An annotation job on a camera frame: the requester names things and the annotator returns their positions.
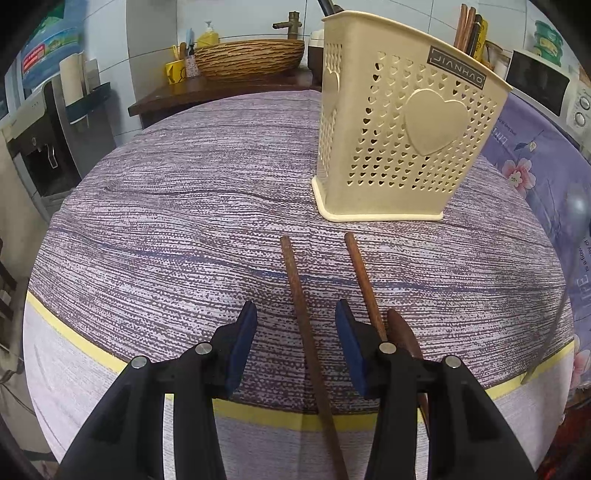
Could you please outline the water dispenser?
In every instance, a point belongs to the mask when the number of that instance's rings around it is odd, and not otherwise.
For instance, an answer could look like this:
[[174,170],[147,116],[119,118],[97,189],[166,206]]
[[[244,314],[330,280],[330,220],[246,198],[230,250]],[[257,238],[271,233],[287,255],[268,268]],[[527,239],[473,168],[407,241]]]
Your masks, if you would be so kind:
[[59,76],[33,92],[3,129],[17,173],[45,222],[81,180],[116,148],[105,103],[108,82],[72,105]]

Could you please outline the white microwave oven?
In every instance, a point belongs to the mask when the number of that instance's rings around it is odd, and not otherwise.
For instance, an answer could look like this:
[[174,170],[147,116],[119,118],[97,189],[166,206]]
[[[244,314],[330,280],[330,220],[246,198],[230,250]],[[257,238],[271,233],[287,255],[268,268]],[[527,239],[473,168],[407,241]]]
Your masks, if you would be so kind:
[[514,50],[505,80],[581,149],[590,141],[590,88],[576,75],[525,50]]

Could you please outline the cream perforated utensil holder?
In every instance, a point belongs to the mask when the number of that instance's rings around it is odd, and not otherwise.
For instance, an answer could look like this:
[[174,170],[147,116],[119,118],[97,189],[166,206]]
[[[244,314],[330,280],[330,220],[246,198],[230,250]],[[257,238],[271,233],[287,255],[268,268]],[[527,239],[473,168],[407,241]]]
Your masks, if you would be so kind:
[[381,16],[343,11],[325,17],[324,31],[318,210],[332,222],[441,219],[510,85]]

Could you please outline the purple floral cloth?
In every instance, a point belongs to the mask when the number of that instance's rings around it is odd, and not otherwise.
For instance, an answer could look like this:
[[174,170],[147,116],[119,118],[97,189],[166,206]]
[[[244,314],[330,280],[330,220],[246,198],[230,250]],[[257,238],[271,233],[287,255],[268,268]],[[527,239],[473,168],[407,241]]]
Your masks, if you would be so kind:
[[590,165],[546,116],[510,93],[481,156],[525,199],[546,232],[565,275],[574,317],[571,388],[590,388],[590,235],[574,245],[578,220],[569,194],[590,194]]

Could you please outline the yellow soap bottle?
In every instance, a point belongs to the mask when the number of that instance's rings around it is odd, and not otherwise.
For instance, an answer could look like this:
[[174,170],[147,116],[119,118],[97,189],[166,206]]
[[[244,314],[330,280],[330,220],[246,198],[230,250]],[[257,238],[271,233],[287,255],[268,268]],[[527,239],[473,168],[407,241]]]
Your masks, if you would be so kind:
[[202,33],[195,41],[195,46],[198,49],[215,46],[221,42],[221,40],[219,40],[219,34],[212,27],[211,20],[206,20],[205,25],[206,28],[204,33]]

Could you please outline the yellow cup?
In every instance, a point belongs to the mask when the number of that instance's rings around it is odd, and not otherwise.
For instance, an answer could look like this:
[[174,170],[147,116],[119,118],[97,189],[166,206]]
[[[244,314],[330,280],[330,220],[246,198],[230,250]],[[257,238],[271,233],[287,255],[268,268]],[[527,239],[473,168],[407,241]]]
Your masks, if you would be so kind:
[[164,66],[164,72],[169,85],[184,82],[187,78],[186,64],[184,60],[168,62]]

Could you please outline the brass faucet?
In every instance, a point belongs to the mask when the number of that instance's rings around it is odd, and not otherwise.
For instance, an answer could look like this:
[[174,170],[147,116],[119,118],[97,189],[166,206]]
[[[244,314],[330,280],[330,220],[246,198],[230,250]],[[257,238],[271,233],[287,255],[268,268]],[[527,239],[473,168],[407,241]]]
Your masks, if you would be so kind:
[[300,37],[300,12],[290,11],[286,21],[273,23],[274,30],[285,29],[287,30],[287,38],[290,40],[297,40]]

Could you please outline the black gold-tipped chopstick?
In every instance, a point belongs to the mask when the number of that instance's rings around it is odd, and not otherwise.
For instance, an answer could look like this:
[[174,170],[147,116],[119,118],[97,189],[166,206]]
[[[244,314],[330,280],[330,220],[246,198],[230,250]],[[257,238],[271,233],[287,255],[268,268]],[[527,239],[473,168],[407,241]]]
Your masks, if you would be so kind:
[[477,14],[475,16],[474,22],[472,24],[472,29],[470,32],[468,47],[467,47],[467,51],[466,51],[466,53],[469,56],[471,56],[472,58],[474,58],[476,55],[478,40],[479,40],[479,37],[481,34],[482,26],[483,26],[483,17],[480,14]]

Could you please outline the woven basket sink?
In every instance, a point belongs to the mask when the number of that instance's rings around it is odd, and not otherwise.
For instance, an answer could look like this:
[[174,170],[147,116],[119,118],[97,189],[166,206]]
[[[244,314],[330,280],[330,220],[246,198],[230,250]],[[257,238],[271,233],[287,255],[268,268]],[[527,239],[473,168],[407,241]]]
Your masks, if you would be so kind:
[[207,80],[238,80],[294,70],[304,56],[304,41],[256,39],[195,50],[199,73]]

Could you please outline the brown chopstick in holder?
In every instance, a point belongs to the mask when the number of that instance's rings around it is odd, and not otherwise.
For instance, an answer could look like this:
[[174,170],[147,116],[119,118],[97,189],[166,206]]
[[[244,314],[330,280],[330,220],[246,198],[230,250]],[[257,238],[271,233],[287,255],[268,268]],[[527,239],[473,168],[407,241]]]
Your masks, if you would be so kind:
[[464,32],[467,26],[469,8],[466,4],[461,5],[458,25],[456,29],[456,36],[454,40],[454,47],[459,50],[464,50]]

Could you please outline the dark wooden counter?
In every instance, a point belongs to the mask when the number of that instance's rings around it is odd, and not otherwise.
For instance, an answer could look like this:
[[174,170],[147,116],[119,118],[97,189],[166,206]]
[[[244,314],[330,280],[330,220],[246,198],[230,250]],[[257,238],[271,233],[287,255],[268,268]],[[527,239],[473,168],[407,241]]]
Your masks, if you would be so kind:
[[148,126],[195,105],[233,96],[273,91],[322,89],[307,68],[238,80],[207,80],[193,77],[178,84],[157,88],[128,107],[130,117],[137,116],[141,126]]

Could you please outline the blue water bottle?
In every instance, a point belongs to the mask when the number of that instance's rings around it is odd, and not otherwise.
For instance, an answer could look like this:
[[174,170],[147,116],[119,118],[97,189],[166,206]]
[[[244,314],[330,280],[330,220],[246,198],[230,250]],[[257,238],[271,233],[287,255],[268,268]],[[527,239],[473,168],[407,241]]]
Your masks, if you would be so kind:
[[20,53],[25,90],[34,90],[59,72],[59,63],[82,50],[87,1],[59,1],[34,30]]

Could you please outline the purple striped tablecloth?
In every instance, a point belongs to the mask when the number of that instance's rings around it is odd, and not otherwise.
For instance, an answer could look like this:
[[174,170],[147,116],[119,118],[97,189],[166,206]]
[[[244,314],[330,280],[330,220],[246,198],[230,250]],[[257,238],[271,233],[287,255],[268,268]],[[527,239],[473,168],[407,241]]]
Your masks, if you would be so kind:
[[179,357],[235,321],[259,325],[238,390],[214,404],[231,479],[328,479],[290,279],[301,282],[349,477],[365,473],[377,403],[352,385],[335,304],[368,317],[346,236],[382,312],[397,310],[425,358],[460,357],[539,466],[566,403],[572,316],[534,378],[522,375],[564,287],[527,202],[479,159],[435,222],[332,223],[311,179],[315,92],[239,96],[191,108],[106,155],[52,216],[27,293],[28,388],[63,458],[126,364]]

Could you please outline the brown chopstick pair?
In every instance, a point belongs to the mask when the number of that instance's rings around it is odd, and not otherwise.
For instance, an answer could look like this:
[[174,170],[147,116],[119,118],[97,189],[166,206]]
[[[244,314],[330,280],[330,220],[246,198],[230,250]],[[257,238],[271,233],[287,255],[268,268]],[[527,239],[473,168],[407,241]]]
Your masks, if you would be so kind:
[[317,347],[315,347],[314,331],[311,328],[311,318],[308,313],[304,290],[301,287],[301,279],[300,275],[298,275],[296,257],[294,257],[290,237],[287,235],[280,237],[280,248],[281,254],[283,254],[284,267],[286,267],[287,281],[290,284],[298,330],[300,330],[301,342],[303,342],[304,357],[310,372],[315,404],[318,407],[318,417],[320,417],[322,433],[329,450],[329,456],[332,459],[332,467],[335,469],[335,479],[348,479],[348,470],[346,470],[345,458],[342,455],[338,432],[335,429],[335,421],[332,418],[329,394],[325,388],[324,377],[322,377],[322,366],[320,359],[318,359]]
[[377,330],[380,339],[386,342],[388,340],[386,327],[355,235],[352,232],[346,232],[345,242],[349,252],[349,258],[352,261],[353,269],[356,273],[356,281],[358,281],[362,292],[363,302],[365,302],[370,323]]

